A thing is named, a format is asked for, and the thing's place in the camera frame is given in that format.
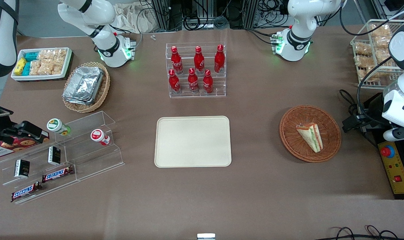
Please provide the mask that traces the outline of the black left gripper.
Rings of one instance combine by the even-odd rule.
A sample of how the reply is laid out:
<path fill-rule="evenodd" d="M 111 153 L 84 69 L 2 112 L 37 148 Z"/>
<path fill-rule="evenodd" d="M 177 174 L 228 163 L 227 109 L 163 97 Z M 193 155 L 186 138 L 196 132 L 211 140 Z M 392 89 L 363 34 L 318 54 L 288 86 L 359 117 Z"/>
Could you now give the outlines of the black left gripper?
<path fill-rule="evenodd" d="M 363 103 L 356 101 L 357 116 L 349 116 L 343 120 L 343 131 L 351 130 L 360 132 L 372 132 L 375 135 L 386 131 L 386 120 L 382 117 L 384 98 L 382 93 L 377 93 Z"/>

